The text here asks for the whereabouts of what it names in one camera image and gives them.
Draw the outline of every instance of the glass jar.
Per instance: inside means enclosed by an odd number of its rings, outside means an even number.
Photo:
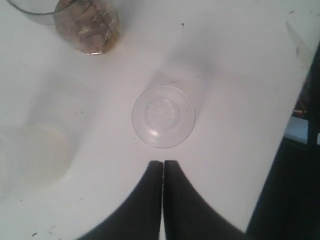
[[[119,38],[119,17],[112,0],[7,0],[28,18],[52,25],[76,50],[99,55]]]

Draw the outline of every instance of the jar contents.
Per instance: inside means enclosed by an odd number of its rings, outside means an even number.
[[[106,0],[60,0],[55,29],[75,49],[89,55],[109,51],[120,36],[119,17]]]

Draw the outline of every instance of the white table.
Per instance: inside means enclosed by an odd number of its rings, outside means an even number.
[[[0,202],[0,239],[81,236],[126,199],[150,160],[178,160],[207,203],[247,228],[307,74],[286,22],[315,53],[320,1],[115,4],[121,40],[87,56],[0,1],[0,126],[54,124],[77,147],[62,179]],[[131,124],[158,74],[198,81],[203,96],[193,132],[168,149],[143,143]]]

